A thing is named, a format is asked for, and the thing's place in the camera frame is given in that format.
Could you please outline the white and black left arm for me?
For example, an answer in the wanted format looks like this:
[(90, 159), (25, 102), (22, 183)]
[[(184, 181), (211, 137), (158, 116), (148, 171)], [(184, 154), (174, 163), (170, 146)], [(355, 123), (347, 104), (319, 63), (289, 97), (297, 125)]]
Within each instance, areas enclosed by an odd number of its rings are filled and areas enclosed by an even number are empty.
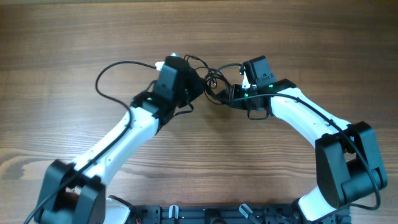
[(184, 114), (203, 92), (203, 79), (187, 58), (172, 54), (157, 62), (159, 77), (136, 95), (126, 114), (98, 143), (69, 163), (47, 168), (37, 205), (25, 222), (128, 223), (134, 208), (106, 189), (123, 164), (172, 118)]

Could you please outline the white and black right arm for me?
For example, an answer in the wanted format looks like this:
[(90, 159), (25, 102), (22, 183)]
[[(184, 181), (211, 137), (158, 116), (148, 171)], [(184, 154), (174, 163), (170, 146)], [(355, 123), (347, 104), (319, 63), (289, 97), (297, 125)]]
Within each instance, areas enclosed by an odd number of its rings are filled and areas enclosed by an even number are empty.
[(277, 80), (265, 56), (239, 66), (242, 84), (230, 84), (218, 68), (209, 81), (225, 90), (215, 95), (232, 108), (265, 111), (285, 121), (315, 149), (317, 186), (292, 205), (291, 223), (342, 223), (351, 207), (377, 210), (387, 174), (373, 128), (333, 116), (288, 79)]

